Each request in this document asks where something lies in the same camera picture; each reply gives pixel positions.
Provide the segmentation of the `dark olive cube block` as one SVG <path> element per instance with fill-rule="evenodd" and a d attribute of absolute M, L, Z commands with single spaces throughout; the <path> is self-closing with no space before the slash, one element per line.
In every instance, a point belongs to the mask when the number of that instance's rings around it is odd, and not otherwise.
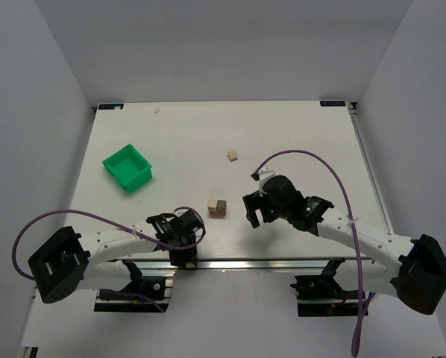
<path fill-rule="evenodd" d="M 225 200 L 217 200 L 216 210 L 219 212 L 225 212 L 227 210 L 227 202 Z"/>

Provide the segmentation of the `red wood block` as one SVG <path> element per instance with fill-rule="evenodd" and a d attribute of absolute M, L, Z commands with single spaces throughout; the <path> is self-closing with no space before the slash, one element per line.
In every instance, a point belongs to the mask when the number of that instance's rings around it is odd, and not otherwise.
<path fill-rule="evenodd" d="M 225 210 L 213 210 L 211 208 L 208 210 L 208 213 L 210 216 L 215 216 L 215 217 L 224 217 L 227 214 Z"/>

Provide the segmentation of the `wood cube with red square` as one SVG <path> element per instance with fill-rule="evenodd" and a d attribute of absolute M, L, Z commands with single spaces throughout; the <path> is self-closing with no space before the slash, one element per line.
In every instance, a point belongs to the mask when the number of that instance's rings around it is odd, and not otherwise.
<path fill-rule="evenodd" d="M 209 199 L 207 202 L 207 209 L 209 212 L 217 211 L 218 201 L 216 199 Z"/>

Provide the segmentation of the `green plastic tray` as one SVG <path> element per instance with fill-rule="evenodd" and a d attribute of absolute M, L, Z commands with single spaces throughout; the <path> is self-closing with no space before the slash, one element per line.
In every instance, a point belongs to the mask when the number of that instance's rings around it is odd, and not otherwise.
<path fill-rule="evenodd" d="M 126 192 L 135 192 L 152 178 L 152 165 L 131 145 L 102 161 L 104 168 Z"/>

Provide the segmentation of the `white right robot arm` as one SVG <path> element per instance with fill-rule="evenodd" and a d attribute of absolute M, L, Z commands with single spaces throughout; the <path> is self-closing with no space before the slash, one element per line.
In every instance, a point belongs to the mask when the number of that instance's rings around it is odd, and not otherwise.
<path fill-rule="evenodd" d="M 318 275 L 299 275 L 292 288 L 301 301 L 340 304 L 364 292 L 390 295 L 417 313 L 432 315 L 446 291 L 446 256 L 436 239 L 387 233 L 353 222 L 317 196 L 303 196 L 283 175 L 273 175 L 243 197 L 246 218 L 254 228 L 261 222 L 287 221 L 294 229 L 329 239 L 364 256 L 362 263 L 332 258 Z"/>

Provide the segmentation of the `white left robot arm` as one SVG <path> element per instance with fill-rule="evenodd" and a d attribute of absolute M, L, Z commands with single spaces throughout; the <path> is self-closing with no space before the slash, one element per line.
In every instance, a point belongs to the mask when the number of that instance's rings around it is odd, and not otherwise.
<path fill-rule="evenodd" d="M 143 277 L 133 257 L 168 251 L 174 266 L 197 263 L 205 224 L 194 210 L 181 211 L 150 216 L 130 227 L 113 222 L 108 232 L 81 234 L 62 227 L 28 260 L 42 302 L 53 304 L 86 289 L 158 299 L 154 284 Z"/>

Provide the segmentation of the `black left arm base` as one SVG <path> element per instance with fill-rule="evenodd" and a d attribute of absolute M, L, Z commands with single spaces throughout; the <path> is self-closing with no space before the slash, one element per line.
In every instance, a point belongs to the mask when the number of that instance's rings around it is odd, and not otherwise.
<path fill-rule="evenodd" d="M 175 271 L 150 263 L 116 260 L 97 266 L 97 313 L 164 313 Z"/>

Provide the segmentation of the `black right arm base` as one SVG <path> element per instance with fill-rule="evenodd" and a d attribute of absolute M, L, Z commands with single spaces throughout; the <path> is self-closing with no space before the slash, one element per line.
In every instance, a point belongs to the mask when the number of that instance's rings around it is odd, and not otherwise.
<path fill-rule="evenodd" d="M 358 291 L 344 290 L 334 279 L 346 259 L 334 258 L 317 275 L 298 275 L 290 285 L 295 290 L 298 316 L 304 318 L 356 317 Z"/>

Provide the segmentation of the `wood cube with number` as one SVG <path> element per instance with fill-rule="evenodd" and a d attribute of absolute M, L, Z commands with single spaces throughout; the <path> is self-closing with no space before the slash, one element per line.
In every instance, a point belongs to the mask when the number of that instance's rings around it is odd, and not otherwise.
<path fill-rule="evenodd" d="M 229 151 L 227 153 L 227 157 L 229 159 L 230 162 L 233 162 L 235 160 L 238 160 L 238 154 L 235 151 Z"/>

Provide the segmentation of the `blue right corner label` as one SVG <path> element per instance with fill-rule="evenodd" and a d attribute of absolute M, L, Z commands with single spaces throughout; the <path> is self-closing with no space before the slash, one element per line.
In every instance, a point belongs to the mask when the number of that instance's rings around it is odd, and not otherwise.
<path fill-rule="evenodd" d="M 345 107 L 346 103 L 345 101 L 339 101 L 339 100 L 321 100 L 319 104 L 322 107 Z"/>

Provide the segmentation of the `blue corner label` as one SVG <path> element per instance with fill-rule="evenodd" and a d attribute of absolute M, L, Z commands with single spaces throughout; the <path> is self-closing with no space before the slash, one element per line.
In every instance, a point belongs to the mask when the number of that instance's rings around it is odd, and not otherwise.
<path fill-rule="evenodd" d="M 345 101 L 339 101 L 339 100 L 321 100 L 319 104 L 322 107 L 345 107 L 346 103 Z"/>
<path fill-rule="evenodd" d="M 98 110 L 121 110 L 123 107 L 123 103 L 100 104 Z"/>

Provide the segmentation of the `blue left corner label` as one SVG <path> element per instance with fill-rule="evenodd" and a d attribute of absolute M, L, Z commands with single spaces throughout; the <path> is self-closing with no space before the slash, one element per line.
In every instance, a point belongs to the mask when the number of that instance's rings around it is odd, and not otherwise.
<path fill-rule="evenodd" d="M 121 110 L 123 107 L 123 103 L 100 104 L 98 110 Z"/>

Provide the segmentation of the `aluminium front frame rail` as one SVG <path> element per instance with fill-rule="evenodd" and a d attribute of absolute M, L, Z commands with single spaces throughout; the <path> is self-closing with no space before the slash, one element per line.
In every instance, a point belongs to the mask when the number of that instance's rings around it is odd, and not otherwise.
<path fill-rule="evenodd" d="M 345 263 L 356 263 L 355 258 L 346 259 Z M 200 259 L 196 268 L 178 268 L 172 266 L 169 257 L 144 257 L 143 255 L 132 254 L 129 257 L 108 260 L 98 264 L 95 269 L 129 271 L 126 263 L 132 268 L 143 271 L 152 270 L 269 270 L 269 271 L 297 271 L 303 269 L 316 269 L 321 271 L 331 260 L 331 258 L 304 258 L 304 259 Z"/>

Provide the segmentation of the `aluminium frame rail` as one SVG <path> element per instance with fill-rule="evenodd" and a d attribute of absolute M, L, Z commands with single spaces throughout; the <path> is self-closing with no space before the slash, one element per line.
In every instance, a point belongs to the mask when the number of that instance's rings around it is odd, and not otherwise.
<path fill-rule="evenodd" d="M 345 263 L 356 263 L 355 258 L 346 259 Z M 303 269 L 316 269 L 321 271 L 331 260 L 331 258 L 304 258 L 304 259 L 200 259 L 196 268 L 178 268 L 172 266 L 169 257 L 144 257 L 143 255 L 132 254 L 129 257 L 108 260 L 98 264 L 95 269 L 129 271 L 126 263 L 132 268 L 143 271 L 152 270 L 269 270 L 269 271 L 297 271 Z"/>
<path fill-rule="evenodd" d="M 345 106 L 347 124 L 343 135 L 344 179 L 348 181 L 351 208 L 347 210 L 348 226 L 357 232 L 360 252 L 385 267 L 399 266 L 409 253 L 412 243 L 406 236 L 393 232 L 379 183 L 362 140 L 353 104 Z"/>

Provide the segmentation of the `aluminium right frame rail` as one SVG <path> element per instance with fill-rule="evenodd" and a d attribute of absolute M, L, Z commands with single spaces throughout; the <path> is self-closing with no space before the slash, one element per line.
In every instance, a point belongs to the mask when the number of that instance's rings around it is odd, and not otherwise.
<path fill-rule="evenodd" d="M 351 208 L 347 210 L 348 226 L 357 232 L 360 252 L 385 267 L 399 266 L 409 253 L 412 243 L 406 236 L 393 232 L 379 183 L 362 140 L 353 104 L 345 106 L 347 124 L 343 135 L 344 179 L 348 181 Z"/>

